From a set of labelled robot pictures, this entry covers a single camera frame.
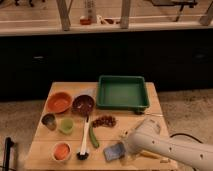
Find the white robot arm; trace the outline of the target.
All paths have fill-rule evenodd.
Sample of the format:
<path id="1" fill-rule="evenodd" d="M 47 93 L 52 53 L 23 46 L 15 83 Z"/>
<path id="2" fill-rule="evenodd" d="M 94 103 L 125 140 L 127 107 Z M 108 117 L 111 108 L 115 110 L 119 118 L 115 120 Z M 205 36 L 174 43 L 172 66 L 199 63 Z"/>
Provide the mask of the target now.
<path id="1" fill-rule="evenodd" d="M 161 127 L 146 118 L 122 140 L 128 154 L 150 151 L 182 162 L 200 171 L 213 171 L 213 145 L 178 140 L 160 135 Z"/>

